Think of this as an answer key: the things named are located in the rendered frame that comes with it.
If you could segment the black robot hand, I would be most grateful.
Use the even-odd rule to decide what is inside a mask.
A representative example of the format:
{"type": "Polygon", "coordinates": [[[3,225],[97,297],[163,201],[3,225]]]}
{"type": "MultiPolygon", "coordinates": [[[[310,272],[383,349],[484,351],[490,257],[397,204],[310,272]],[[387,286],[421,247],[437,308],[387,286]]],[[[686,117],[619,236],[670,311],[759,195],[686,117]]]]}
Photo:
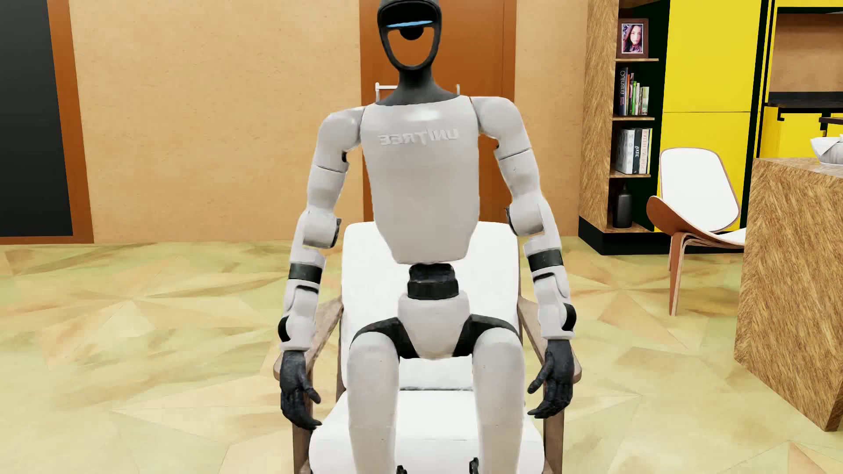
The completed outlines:
{"type": "Polygon", "coordinates": [[[541,404],[528,411],[536,418],[549,418],[563,412],[573,398],[575,360],[571,342],[566,339],[548,340],[541,370],[528,387],[535,393],[546,385],[541,404]]]}
{"type": "Polygon", "coordinates": [[[314,431],[321,422],[306,407],[306,400],[320,404],[321,396],[313,388],[307,375],[307,361],[303,350],[287,350],[281,356],[278,374],[281,389],[281,411],[296,427],[314,431]]]}

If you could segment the white wooden shell chair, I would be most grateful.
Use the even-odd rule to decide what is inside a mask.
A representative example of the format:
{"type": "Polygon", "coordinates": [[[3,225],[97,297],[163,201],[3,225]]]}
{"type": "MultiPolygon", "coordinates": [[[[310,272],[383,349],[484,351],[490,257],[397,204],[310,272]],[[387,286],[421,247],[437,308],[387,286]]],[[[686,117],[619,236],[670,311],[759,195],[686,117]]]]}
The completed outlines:
{"type": "Polygon", "coordinates": [[[669,235],[669,315],[677,310],[685,250],[702,246],[743,250],[745,229],[727,232],[740,206],[718,154],[700,147],[671,147],[659,156],[658,196],[649,197],[648,219],[669,235]]]}

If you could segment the white left robot leg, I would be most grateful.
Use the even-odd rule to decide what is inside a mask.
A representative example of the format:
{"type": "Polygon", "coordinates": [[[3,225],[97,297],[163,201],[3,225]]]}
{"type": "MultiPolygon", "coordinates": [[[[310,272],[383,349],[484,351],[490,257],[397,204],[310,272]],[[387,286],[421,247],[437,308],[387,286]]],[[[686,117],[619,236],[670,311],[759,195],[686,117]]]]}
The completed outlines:
{"type": "Polygon", "coordinates": [[[524,422],[524,359],[518,336],[492,328],[472,354],[479,457],[470,474],[517,474],[524,422]]]}

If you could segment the white robot leg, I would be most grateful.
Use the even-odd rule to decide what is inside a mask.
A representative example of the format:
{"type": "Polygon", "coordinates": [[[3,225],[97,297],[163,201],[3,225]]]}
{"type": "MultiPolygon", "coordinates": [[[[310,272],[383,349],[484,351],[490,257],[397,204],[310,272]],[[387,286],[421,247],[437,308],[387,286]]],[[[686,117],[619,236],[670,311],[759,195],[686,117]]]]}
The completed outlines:
{"type": "Polygon", "coordinates": [[[472,354],[479,457],[470,474],[517,474],[524,422],[524,359],[518,336],[492,328],[472,354]]]}
{"type": "Polygon", "coordinates": [[[357,337],[350,349],[347,403],[357,474],[396,474],[395,417],[399,357],[379,332],[357,337]]]}

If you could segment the black and white robot pelvis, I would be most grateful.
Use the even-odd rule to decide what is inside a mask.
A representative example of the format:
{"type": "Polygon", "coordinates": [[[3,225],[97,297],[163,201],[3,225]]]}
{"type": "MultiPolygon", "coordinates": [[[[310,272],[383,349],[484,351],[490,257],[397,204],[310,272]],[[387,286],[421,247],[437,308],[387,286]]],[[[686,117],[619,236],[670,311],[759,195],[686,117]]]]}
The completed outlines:
{"type": "Polygon", "coordinates": [[[411,265],[406,287],[395,317],[364,326],[354,338],[379,333],[392,342],[398,357],[429,360],[472,355],[488,330],[508,330],[519,339],[509,322],[470,312],[468,295],[448,263],[411,265]]]}

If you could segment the black vase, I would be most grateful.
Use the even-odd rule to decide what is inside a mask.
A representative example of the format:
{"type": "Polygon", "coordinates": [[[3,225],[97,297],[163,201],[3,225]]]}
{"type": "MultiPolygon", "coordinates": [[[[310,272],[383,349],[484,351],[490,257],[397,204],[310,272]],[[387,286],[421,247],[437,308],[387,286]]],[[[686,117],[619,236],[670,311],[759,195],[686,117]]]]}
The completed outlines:
{"type": "Polygon", "coordinates": [[[633,196],[631,195],[627,183],[624,182],[616,190],[613,201],[613,216],[612,227],[620,229],[630,229],[633,224],[632,215],[633,196]]]}

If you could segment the row of white books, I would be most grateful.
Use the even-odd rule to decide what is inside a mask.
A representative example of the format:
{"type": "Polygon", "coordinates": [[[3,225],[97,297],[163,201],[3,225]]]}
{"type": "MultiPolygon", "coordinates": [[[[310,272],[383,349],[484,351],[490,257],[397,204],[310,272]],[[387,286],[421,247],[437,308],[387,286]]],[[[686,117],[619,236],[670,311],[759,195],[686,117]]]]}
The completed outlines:
{"type": "Polygon", "coordinates": [[[614,170],[624,175],[650,174],[652,128],[620,128],[616,131],[614,170]]]}

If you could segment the wooden counter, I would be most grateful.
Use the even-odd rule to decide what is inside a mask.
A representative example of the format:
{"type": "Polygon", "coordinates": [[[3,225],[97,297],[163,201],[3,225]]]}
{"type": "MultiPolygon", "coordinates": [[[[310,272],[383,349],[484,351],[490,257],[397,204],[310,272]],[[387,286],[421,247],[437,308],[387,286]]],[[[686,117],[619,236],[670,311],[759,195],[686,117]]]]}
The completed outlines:
{"type": "Polygon", "coordinates": [[[843,166],[757,158],[734,358],[825,431],[843,419],[843,166]]]}

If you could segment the wooden bookshelf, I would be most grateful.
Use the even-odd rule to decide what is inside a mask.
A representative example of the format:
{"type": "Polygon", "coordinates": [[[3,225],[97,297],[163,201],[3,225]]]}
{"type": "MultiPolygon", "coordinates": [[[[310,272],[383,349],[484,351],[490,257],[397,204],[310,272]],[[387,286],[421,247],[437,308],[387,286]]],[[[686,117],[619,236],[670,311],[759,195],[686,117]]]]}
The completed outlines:
{"type": "Polygon", "coordinates": [[[654,230],[646,204],[657,193],[669,7],[670,0],[587,0],[578,236],[602,255],[668,253],[669,236],[654,230]],[[619,18],[648,19],[648,59],[616,58],[619,18]],[[614,114],[616,69],[625,66],[647,75],[641,82],[650,88],[648,115],[614,114]],[[614,170],[616,131],[633,127],[653,130],[648,175],[614,170]],[[617,230],[612,227],[613,201],[624,182],[633,196],[633,224],[617,230]]]}

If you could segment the black robot head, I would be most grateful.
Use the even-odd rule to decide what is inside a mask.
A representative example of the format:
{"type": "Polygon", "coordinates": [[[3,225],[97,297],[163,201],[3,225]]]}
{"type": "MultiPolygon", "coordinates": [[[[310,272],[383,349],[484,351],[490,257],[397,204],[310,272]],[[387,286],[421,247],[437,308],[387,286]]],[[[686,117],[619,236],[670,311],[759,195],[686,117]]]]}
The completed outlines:
{"type": "Polygon", "coordinates": [[[432,64],[441,38],[441,23],[442,13],[438,0],[380,0],[377,10],[378,33],[389,62],[399,73],[399,80],[393,93],[379,100],[378,104],[423,104],[448,99],[448,92],[442,90],[432,76],[432,64]],[[426,28],[433,32],[427,57],[417,64],[399,61],[390,43],[389,33],[397,30],[401,37],[413,41],[419,39],[426,28]]]}

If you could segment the yellow cabinet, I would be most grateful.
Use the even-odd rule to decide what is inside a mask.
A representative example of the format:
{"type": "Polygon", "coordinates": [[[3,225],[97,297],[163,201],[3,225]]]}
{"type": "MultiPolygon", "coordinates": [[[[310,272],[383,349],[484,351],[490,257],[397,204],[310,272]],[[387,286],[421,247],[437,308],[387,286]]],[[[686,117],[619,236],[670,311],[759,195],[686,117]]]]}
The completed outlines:
{"type": "Polygon", "coordinates": [[[670,0],[661,149],[717,153],[746,214],[770,0],[670,0]]]}

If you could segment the white humanoid robot body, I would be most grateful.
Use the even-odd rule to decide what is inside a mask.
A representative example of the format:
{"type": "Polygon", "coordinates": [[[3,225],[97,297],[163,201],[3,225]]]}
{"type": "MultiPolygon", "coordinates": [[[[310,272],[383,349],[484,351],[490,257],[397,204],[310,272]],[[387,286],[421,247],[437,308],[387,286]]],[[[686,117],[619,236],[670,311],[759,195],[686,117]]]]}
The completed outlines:
{"type": "MultiPolygon", "coordinates": [[[[360,0],[361,97],[376,100],[375,83],[395,85],[399,74],[389,62],[377,27],[381,0],[360,0]]],[[[470,96],[514,99],[516,0],[438,0],[443,28],[432,65],[435,81],[448,91],[470,96]]],[[[493,150],[497,142],[480,136],[479,219],[507,221],[511,195],[501,177],[493,150]]]]}

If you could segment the white bowl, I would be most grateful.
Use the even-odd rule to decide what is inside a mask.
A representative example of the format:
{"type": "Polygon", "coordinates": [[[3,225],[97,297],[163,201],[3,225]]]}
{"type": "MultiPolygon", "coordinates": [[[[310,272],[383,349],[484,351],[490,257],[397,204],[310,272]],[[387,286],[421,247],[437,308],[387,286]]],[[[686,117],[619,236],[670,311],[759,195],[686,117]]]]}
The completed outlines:
{"type": "Polygon", "coordinates": [[[820,163],[843,166],[843,134],[813,137],[809,143],[820,163]]]}

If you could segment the yellow open shelf unit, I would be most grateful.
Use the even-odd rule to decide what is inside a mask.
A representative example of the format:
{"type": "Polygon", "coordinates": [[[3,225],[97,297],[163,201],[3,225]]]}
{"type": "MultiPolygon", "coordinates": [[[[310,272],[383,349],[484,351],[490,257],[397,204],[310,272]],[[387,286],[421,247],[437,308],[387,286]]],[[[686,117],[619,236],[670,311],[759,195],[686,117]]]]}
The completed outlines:
{"type": "Polygon", "coordinates": [[[765,67],[757,157],[811,156],[843,117],[843,0],[773,0],[765,67]]]}

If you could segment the black wall panel brown frame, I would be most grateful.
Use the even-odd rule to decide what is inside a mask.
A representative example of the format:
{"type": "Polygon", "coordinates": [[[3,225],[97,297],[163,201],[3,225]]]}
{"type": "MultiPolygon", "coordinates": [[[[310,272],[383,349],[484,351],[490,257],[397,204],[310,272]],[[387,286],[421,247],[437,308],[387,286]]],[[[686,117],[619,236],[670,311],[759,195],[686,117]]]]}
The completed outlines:
{"type": "Polygon", "coordinates": [[[94,241],[69,0],[0,0],[0,244],[94,241]]]}

